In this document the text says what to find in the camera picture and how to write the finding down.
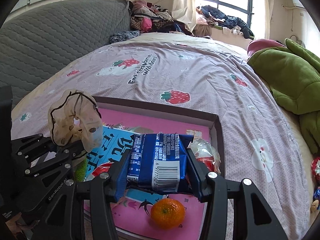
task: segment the blue snack package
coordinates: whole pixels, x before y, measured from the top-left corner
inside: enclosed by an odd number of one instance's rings
[[[320,186],[317,186],[315,193],[313,194],[313,200],[319,200],[320,201]]]
[[[193,135],[136,134],[127,181],[158,194],[190,192],[186,180],[187,147]]]

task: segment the red wrapped candy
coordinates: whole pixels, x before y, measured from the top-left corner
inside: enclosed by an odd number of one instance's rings
[[[320,157],[317,157],[311,163],[311,171],[316,181],[320,183]]]
[[[92,175],[97,177],[98,175],[100,175],[103,172],[108,172],[112,164],[113,163],[111,163],[111,162],[101,164],[100,166],[98,166],[97,168],[94,169],[94,171],[92,172]]]

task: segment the dark jacket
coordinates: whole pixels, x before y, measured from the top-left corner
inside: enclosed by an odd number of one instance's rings
[[[169,31],[183,32],[185,35],[193,36],[193,34],[185,28],[184,23],[176,20],[166,23],[158,30],[159,33],[169,33]]]
[[[241,28],[240,31],[243,32],[243,36],[245,39],[250,38],[250,36],[254,36],[253,32],[249,29],[247,24],[239,17],[227,16],[222,11],[218,10],[217,8],[211,7],[210,5],[202,6],[201,10],[202,14],[207,19],[210,19],[209,13],[216,19],[225,19],[225,22],[219,22],[219,26],[232,29],[238,25]]]

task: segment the gray sofa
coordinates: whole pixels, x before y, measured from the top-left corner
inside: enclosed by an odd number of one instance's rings
[[[0,87],[13,107],[70,62],[130,30],[127,0],[66,0],[40,6],[0,29]]]

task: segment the plastic bag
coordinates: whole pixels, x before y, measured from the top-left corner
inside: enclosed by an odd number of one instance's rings
[[[220,155],[210,143],[198,138],[194,139],[193,142],[189,144],[189,148],[192,150],[196,159],[200,162],[203,162],[210,171],[221,174],[219,170],[221,162]]]
[[[48,126],[52,141],[59,146],[81,140],[84,149],[91,152],[102,143],[103,126],[96,101],[83,91],[66,90],[49,108]]]

